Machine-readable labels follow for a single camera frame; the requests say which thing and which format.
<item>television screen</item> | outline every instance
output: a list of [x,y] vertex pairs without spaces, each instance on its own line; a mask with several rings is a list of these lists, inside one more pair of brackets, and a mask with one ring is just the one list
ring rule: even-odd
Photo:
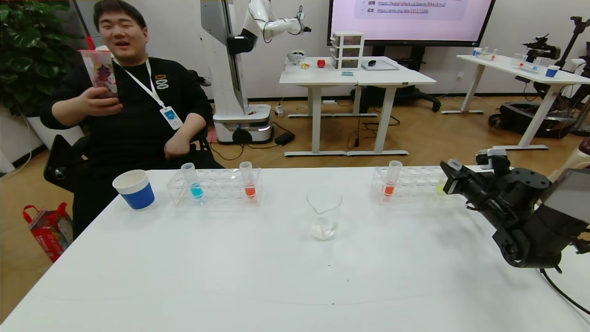
[[367,44],[477,46],[495,0],[330,0],[335,31],[365,33]]

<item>id badge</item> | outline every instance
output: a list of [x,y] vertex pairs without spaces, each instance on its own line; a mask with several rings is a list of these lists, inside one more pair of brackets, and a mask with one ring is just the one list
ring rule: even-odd
[[182,120],[178,117],[176,112],[172,109],[172,107],[167,106],[160,110],[160,113],[168,121],[168,124],[172,129],[177,130],[182,126]]

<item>plastic bag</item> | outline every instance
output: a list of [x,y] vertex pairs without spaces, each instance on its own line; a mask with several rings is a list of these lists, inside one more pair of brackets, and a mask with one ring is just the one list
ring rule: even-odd
[[[72,219],[65,210],[66,206],[65,202],[61,203],[55,211],[47,211],[45,208],[39,211],[33,205],[22,209],[22,216],[27,221],[29,230],[52,262],[57,261],[74,240]],[[34,218],[27,213],[28,209],[37,211]]]

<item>black robotic arm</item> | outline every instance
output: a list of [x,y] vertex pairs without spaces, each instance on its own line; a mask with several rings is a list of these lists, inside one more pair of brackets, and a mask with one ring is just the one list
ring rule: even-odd
[[[441,162],[448,181],[447,194],[461,194],[467,208],[481,213],[496,228],[492,236],[501,254],[518,268],[555,268],[568,245],[578,253],[590,252],[590,243],[578,237],[590,224],[585,206],[590,201],[590,170],[566,170],[556,183],[524,168],[510,169],[505,151],[484,150],[480,165],[493,172],[474,172],[458,161]],[[542,199],[535,209],[535,203]]]

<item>man's arm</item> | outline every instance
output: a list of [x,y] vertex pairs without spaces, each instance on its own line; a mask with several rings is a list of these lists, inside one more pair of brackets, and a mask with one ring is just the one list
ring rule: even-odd
[[67,129],[92,116],[119,113],[123,108],[117,98],[102,99],[108,89],[92,87],[86,68],[81,65],[60,82],[51,99],[41,108],[41,122],[51,129]]
[[185,155],[190,151],[190,143],[194,140],[207,123],[213,120],[213,108],[207,95],[197,82],[195,75],[179,64],[182,93],[181,114],[187,114],[184,124],[176,131],[176,134],[166,143],[164,153],[166,159]]

